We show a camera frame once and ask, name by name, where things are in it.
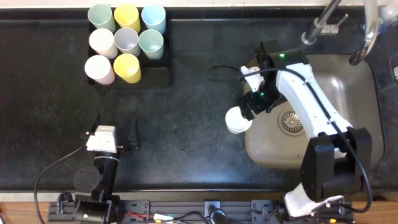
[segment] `white wall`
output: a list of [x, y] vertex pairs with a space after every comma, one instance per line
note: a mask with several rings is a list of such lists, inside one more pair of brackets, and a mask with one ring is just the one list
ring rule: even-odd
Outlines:
[[[385, 5], [390, 0], [377, 0]], [[19, 7], [90, 7], [97, 3], [118, 6], [122, 3], [136, 6], [161, 4], [163, 6], [200, 7], [200, 6], [324, 6], [330, 0], [0, 0], [0, 8]], [[340, 6], [360, 6], [363, 0], [343, 0]]]

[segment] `sink drain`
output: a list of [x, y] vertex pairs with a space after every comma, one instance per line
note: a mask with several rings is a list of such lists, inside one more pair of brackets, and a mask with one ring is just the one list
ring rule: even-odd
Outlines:
[[278, 120], [279, 127], [285, 134], [298, 136], [304, 133], [303, 125], [294, 111], [283, 110], [280, 112]]

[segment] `black countertop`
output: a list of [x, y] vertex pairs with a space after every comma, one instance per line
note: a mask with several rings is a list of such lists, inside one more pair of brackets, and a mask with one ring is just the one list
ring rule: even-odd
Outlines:
[[[301, 43], [321, 9], [169, 9], [172, 84], [165, 89], [98, 90], [86, 82], [86, 10], [6, 10], [0, 16], [0, 190], [32, 190], [40, 171], [79, 147], [79, 133], [101, 124], [127, 134], [138, 117], [141, 150], [121, 158], [116, 191], [159, 189], [290, 190], [298, 170], [265, 169], [250, 160], [244, 135], [231, 134], [224, 116], [243, 87], [211, 82], [214, 65], [238, 67], [260, 41], [308, 54], [350, 54], [361, 44], [363, 10], [350, 12], [340, 33]], [[375, 71], [386, 154], [372, 170], [374, 189], [398, 189], [398, 29], [378, 40], [367, 61]], [[50, 169], [42, 190], [73, 190], [76, 170], [92, 164], [79, 152]]]

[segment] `wooden table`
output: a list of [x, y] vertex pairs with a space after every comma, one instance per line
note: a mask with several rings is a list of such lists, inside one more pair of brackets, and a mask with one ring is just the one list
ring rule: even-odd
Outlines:
[[[364, 207], [365, 202], [354, 202], [354, 207]], [[40, 202], [39, 208], [44, 220], [47, 217], [48, 202]], [[7, 224], [40, 224], [33, 202], [0, 202], [0, 209]], [[370, 211], [355, 214], [356, 224], [397, 223], [398, 202], [373, 202]]]

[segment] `cup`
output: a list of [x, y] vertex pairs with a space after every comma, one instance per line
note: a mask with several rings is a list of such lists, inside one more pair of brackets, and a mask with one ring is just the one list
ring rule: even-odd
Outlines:
[[85, 64], [86, 74], [102, 85], [109, 85], [114, 81], [111, 62], [102, 55], [90, 57]]
[[136, 57], [141, 50], [138, 45], [138, 34], [132, 28], [122, 28], [114, 34], [114, 44], [125, 54], [132, 54]]
[[117, 7], [114, 11], [114, 19], [122, 28], [130, 27], [137, 32], [141, 30], [138, 9], [132, 4], [123, 4]]
[[146, 6], [141, 17], [148, 29], [157, 30], [161, 34], [166, 31], [166, 10], [162, 6]]
[[232, 134], [239, 134], [247, 131], [252, 121], [242, 117], [241, 109], [238, 106], [232, 107], [225, 115], [225, 123], [228, 131]]
[[116, 74], [128, 83], [136, 83], [141, 79], [138, 59], [132, 54], [118, 56], [113, 63], [113, 68]]
[[88, 20], [97, 28], [105, 28], [114, 32], [116, 24], [112, 16], [112, 9], [105, 4], [96, 4], [88, 10]]
[[145, 30], [139, 36], [139, 46], [149, 59], [161, 59], [164, 45], [163, 36], [156, 30]]
[[90, 47], [108, 59], [118, 55], [118, 48], [114, 44], [114, 37], [110, 30], [100, 28], [94, 30], [88, 39]]

